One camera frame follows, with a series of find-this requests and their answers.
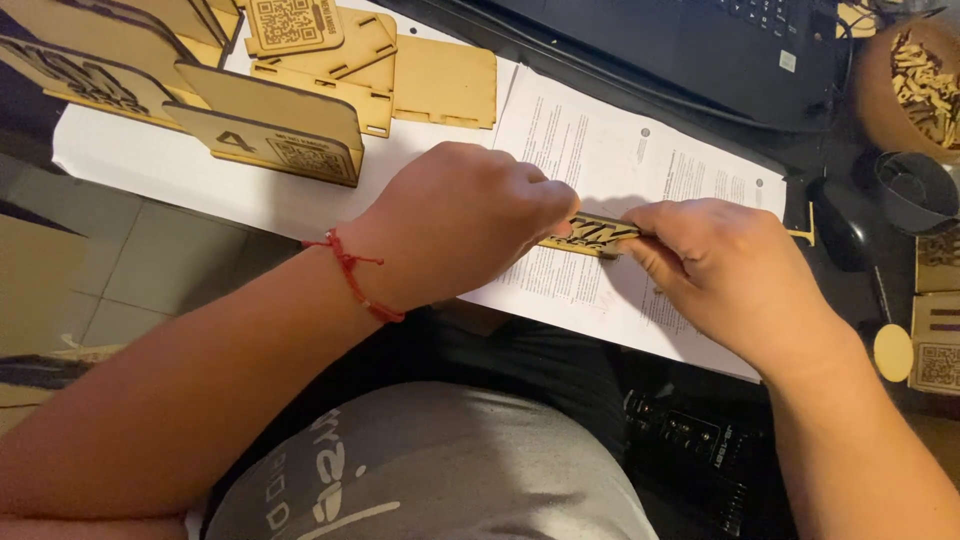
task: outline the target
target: laptop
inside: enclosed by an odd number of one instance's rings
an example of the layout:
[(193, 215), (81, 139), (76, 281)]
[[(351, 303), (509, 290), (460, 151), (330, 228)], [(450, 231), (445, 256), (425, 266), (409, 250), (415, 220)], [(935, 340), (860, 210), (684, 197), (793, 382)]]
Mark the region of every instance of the laptop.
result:
[[(823, 12), (813, 8), (822, 1)], [(836, 0), (482, 0), (675, 87), (785, 131), (824, 129)]]

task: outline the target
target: hand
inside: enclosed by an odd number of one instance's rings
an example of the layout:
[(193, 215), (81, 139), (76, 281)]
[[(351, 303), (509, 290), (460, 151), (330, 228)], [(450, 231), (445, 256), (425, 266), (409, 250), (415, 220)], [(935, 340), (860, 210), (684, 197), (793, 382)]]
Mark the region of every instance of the hand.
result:
[(860, 346), (774, 214), (701, 199), (637, 207), (623, 218), (656, 237), (621, 240), (621, 250), (694, 327), (764, 378), (819, 370), (824, 347)]
[(496, 279), (546, 236), (570, 234), (565, 219), (578, 207), (570, 186), (535, 165), (444, 142), (397, 173), (338, 233), (348, 253), (385, 261), (375, 282), (358, 276), (368, 296), (408, 310)]

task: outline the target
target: round wooden disc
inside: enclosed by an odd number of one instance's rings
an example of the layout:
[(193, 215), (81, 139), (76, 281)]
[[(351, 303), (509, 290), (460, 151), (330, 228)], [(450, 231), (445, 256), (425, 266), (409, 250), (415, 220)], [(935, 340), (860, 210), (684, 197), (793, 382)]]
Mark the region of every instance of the round wooden disc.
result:
[(913, 369), (913, 341), (897, 325), (886, 325), (874, 338), (874, 363), (880, 374), (891, 382), (900, 382)]

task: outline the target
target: black pants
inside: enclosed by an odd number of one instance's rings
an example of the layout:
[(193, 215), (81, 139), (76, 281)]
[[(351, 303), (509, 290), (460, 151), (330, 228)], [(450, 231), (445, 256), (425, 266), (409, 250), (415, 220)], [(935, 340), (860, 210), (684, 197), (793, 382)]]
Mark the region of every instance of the black pants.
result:
[(207, 518), (236, 479), (331, 408), (374, 390), (418, 380), (464, 384), (552, 406), (593, 434), (622, 464), (626, 418), (618, 349), (515, 318), (490, 337), (446, 323), (426, 307), (387, 325), (313, 379), (214, 487)]

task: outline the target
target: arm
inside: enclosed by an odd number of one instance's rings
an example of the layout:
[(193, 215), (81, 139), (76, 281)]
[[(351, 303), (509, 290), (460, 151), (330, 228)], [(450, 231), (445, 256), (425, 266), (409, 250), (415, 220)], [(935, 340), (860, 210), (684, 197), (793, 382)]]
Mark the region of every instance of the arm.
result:
[[(338, 231), (348, 253), (385, 260), (357, 264), (367, 296), (409, 310), (493, 279), (574, 205), (572, 189), (528, 163), (445, 143)], [(472, 233), (484, 241), (464, 242)], [(330, 250), (306, 250), (132, 343), (0, 439), (0, 516), (183, 512), (306, 384), (379, 326)]]
[(776, 216), (717, 200), (657, 203), (623, 241), (700, 331), (770, 387), (802, 538), (956, 538), (960, 496), (906, 425), (858, 336)]

